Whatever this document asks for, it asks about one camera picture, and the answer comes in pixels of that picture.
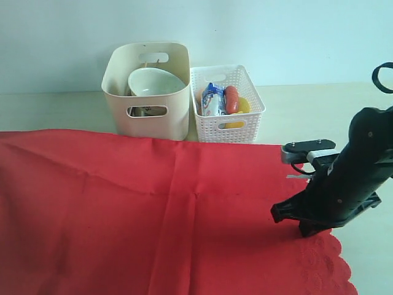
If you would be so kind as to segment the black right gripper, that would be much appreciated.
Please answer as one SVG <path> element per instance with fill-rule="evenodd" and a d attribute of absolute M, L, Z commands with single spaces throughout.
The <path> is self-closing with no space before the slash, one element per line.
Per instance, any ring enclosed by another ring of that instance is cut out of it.
<path fill-rule="evenodd" d="M 302 237 L 343 227 L 369 208 L 381 203 L 379 155 L 340 153 L 318 157 L 311 163 L 315 174 L 306 189 L 270 209 L 275 223 L 300 221 Z"/>

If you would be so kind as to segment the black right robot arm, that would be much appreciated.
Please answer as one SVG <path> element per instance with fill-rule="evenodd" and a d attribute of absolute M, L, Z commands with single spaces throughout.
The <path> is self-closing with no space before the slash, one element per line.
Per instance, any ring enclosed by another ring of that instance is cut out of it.
<path fill-rule="evenodd" d="M 299 222 L 303 237 L 343 227 L 381 203 L 376 190 L 392 178 L 392 109 L 363 108 L 352 119 L 341 152 L 330 140 L 287 143 L 281 161 L 296 168 L 310 163 L 304 190 L 271 207 L 274 222 Z"/>

